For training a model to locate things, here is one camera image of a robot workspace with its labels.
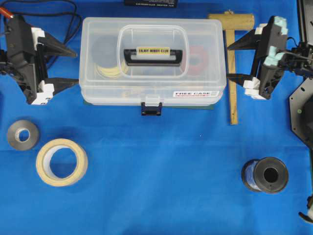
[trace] label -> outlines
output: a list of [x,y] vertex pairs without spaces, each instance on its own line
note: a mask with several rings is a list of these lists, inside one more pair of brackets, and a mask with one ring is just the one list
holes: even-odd
[[171,49],[169,47],[137,47],[137,55],[168,55]]
[[124,0],[125,5],[176,7],[178,0]]
[[220,91],[182,91],[174,92],[173,97],[217,97]]

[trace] black box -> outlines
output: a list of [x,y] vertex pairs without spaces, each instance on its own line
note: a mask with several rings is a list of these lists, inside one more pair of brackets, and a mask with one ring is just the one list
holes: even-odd
[[178,0],[124,0],[125,5],[176,7]]

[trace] yellow tape roll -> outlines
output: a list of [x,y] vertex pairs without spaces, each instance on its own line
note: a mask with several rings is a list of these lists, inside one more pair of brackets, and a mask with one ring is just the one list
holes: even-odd
[[[103,68],[99,65],[95,65],[95,66],[96,66],[96,70],[105,77],[116,78],[121,74],[118,66],[113,67],[113,68]],[[128,71],[128,66],[126,65],[125,61],[122,62],[121,70],[124,73],[127,73]]]
[[[70,148],[76,156],[76,168],[65,178],[57,177],[50,167],[53,154],[61,148]],[[55,187],[69,186],[76,183],[85,175],[87,167],[88,158],[84,149],[67,139],[56,139],[46,143],[39,151],[36,159],[36,169],[40,178],[46,184]]]

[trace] masking tape roll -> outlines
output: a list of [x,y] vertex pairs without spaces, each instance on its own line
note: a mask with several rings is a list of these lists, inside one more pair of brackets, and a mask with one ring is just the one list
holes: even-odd
[[[65,178],[57,177],[51,170],[50,161],[53,154],[62,148],[70,148],[76,156],[76,168]],[[36,169],[40,178],[48,185],[55,187],[69,186],[79,181],[86,173],[88,158],[84,149],[77,143],[67,139],[56,139],[46,143],[39,151]]]

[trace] black spool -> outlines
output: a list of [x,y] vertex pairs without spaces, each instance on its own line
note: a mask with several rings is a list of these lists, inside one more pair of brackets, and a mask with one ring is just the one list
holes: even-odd
[[285,164],[273,157],[247,162],[241,172],[244,185],[253,192],[278,193],[289,179]]

